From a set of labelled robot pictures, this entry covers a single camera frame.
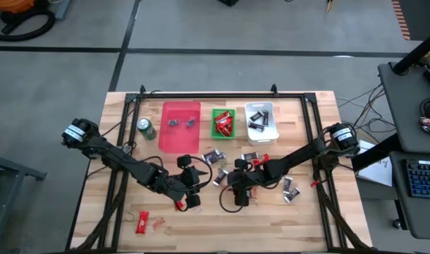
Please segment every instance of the white paper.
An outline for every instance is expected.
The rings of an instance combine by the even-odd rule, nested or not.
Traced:
[[[366,141],[360,140],[359,146],[361,148],[360,154],[367,151],[368,149],[375,146],[374,144],[368,143]],[[375,183],[380,183],[385,186],[392,187],[392,164],[389,157],[384,158],[365,169],[359,171],[357,177],[362,179],[373,181]]]

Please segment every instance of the green tray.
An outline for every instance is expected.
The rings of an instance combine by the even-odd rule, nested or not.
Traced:
[[[231,133],[230,137],[225,137],[222,134],[215,131],[215,117],[221,115],[222,113],[224,113],[226,111],[229,111],[231,113],[231,115],[234,117],[233,126],[232,126],[232,133]],[[218,139],[218,140],[232,140],[235,138],[235,109],[212,109],[210,136],[213,139]]]

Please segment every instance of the wooden table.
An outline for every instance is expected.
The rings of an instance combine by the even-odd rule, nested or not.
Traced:
[[[340,121],[336,99],[333,92],[316,92],[320,117],[323,127]],[[107,95],[100,132],[104,133],[121,120],[125,93],[110,92]],[[151,119],[159,132],[161,108],[165,101],[182,101],[184,99],[146,99],[140,106],[140,116]],[[274,114],[280,137],[274,145],[250,146],[247,141],[245,123],[245,103],[259,102],[263,99],[199,99],[201,102],[201,126],[199,153],[218,148],[228,156],[228,168],[233,169],[233,162],[240,154],[247,152],[268,153],[272,158],[281,158],[299,147],[307,144],[302,107],[299,99],[267,99],[274,103]],[[212,140],[210,122],[212,108],[236,109],[237,138],[235,140]],[[113,130],[106,138],[116,143],[118,129]],[[170,174],[180,173],[176,166],[178,155],[164,154],[158,148],[159,137],[146,141],[139,132],[136,137],[137,148],[133,157],[142,159],[159,155]],[[350,164],[349,159],[341,162]],[[101,162],[92,162],[90,170],[101,167]],[[194,165],[203,171],[207,168],[199,162]],[[85,184],[80,210],[71,247],[81,244],[93,230],[102,216],[110,170],[103,170],[91,176]],[[220,188],[209,184],[203,188],[200,197],[202,206],[187,212],[176,212],[172,201],[164,195],[148,191],[130,177],[125,200],[123,223],[121,227],[119,251],[135,252],[278,252],[278,251],[320,251],[326,250],[323,226],[317,192],[310,188],[312,180],[311,162],[305,162],[289,171],[293,177],[293,187],[298,187],[301,194],[291,204],[283,200],[282,185],[274,190],[258,188],[257,204],[250,204],[237,214],[224,212],[219,206]],[[349,169],[338,167],[333,171],[340,211],[353,231],[371,246],[367,222],[357,189],[355,175]],[[225,193],[223,204],[233,210],[233,194]],[[149,225],[163,217],[166,221],[155,231],[147,230],[145,235],[135,234],[140,211],[149,211]],[[335,222],[330,217],[334,243],[338,246]],[[108,244],[111,233],[108,233]]]

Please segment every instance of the red tray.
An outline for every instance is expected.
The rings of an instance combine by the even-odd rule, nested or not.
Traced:
[[[200,115],[199,102],[165,102],[161,112],[159,149],[165,153],[198,153]],[[187,127],[190,119],[195,123]],[[170,120],[179,120],[179,124],[170,126]]]

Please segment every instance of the gray concrete floor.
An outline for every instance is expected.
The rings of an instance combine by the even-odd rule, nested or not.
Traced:
[[[51,32],[0,46],[121,47],[134,2],[74,1],[67,19]],[[324,0],[241,0],[233,8],[216,0],[143,0],[129,47],[408,52],[418,44],[403,39],[391,0],[335,1],[329,15],[325,8]],[[34,18],[19,31],[41,21]],[[62,147],[60,135],[75,117],[98,122],[117,58],[105,53],[0,52],[0,155],[48,172],[43,183],[25,181],[4,249],[45,253],[65,248],[88,161]],[[116,90],[145,85],[148,90],[250,91],[275,83],[279,90],[334,90],[340,104],[342,98],[376,87],[376,67],[389,61],[397,59],[127,54]],[[355,102],[364,105],[367,98]],[[374,108],[391,119],[385,97]],[[340,108],[340,115],[354,121],[361,110],[349,104]],[[376,137],[383,140],[390,134]],[[380,189],[359,185],[375,247],[430,253],[430,241],[391,227],[393,202],[370,199]]]

